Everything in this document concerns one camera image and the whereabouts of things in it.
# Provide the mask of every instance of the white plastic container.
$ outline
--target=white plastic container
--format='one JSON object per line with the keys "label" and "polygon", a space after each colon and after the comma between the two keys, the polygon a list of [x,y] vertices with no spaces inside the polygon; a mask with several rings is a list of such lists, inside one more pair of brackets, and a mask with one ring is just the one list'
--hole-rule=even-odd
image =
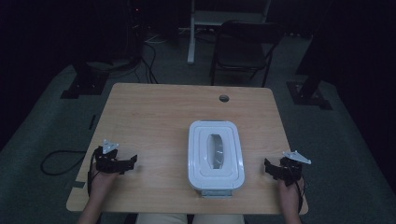
{"label": "white plastic container", "polygon": [[236,126],[230,121],[195,121],[190,126],[188,166],[190,183],[203,197],[231,197],[245,181]]}

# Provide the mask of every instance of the white plastic piece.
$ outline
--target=white plastic piece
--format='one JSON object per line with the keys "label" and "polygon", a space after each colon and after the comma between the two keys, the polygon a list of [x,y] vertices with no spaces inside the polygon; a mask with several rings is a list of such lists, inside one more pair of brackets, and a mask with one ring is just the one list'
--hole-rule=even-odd
{"label": "white plastic piece", "polygon": [[300,153],[298,153],[297,150],[295,150],[294,152],[283,152],[283,155],[291,160],[294,161],[300,161],[306,164],[311,164],[311,160],[307,159],[306,157],[304,157],[303,155],[301,155]]}
{"label": "white plastic piece", "polygon": [[[214,169],[214,153],[210,149],[213,134],[222,139],[223,162]],[[245,182],[241,144],[236,126],[230,121],[197,120],[189,133],[189,180],[207,198],[230,197]]]}
{"label": "white plastic piece", "polygon": [[116,149],[119,146],[120,146],[120,144],[112,143],[112,142],[110,142],[110,141],[105,139],[105,140],[103,140],[103,154],[107,154],[107,153],[109,153],[110,151]]}

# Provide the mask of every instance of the chair seat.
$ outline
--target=chair seat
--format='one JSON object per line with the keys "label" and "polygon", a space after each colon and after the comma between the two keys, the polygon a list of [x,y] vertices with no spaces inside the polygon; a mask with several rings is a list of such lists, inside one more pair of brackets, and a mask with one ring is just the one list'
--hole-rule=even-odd
{"label": "chair seat", "polygon": [[223,38],[218,45],[218,64],[224,68],[260,70],[267,65],[261,44]]}

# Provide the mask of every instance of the person's right hand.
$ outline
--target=person's right hand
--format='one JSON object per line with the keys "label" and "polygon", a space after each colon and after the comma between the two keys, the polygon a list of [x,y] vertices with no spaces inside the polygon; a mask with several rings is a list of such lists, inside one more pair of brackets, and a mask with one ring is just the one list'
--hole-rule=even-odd
{"label": "person's right hand", "polygon": [[[297,181],[300,190],[304,188],[304,179],[301,178]],[[279,201],[282,209],[283,216],[285,217],[287,224],[301,224],[299,217],[299,191],[297,186],[292,184],[288,187],[285,185],[285,181],[277,180],[279,189]]]}

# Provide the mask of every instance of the black chair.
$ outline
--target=black chair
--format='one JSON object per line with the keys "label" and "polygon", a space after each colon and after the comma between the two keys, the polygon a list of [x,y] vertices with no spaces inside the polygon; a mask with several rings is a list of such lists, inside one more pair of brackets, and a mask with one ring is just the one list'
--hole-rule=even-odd
{"label": "black chair", "polygon": [[210,76],[215,84],[217,66],[225,70],[252,72],[250,79],[265,68],[265,85],[273,51],[284,35],[282,26],[274,22],[226,21],[216,37]]}

